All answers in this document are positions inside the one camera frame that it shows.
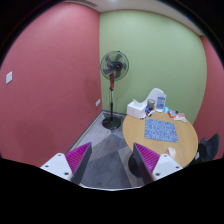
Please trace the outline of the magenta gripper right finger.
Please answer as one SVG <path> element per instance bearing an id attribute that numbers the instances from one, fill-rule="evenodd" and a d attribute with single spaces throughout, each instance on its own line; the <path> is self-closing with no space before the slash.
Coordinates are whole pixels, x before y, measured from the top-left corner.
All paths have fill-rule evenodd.
<path id="1" fill-rule="evenodd" d="M 145 185 L 182 169 L 168 154 L 159 155 L 138 143 L 133 144 L 133 154 Z"/>

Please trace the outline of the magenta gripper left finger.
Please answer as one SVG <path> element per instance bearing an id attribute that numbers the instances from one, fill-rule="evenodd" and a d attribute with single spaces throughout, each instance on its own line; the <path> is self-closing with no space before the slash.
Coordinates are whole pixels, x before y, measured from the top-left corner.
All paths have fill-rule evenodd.
<path id="1" fill-rule="evenodd" d="M 41 169 L 79 185 L 91 153 L 92 144 L 88 142 L 66 154 L 55 154 Z"/>

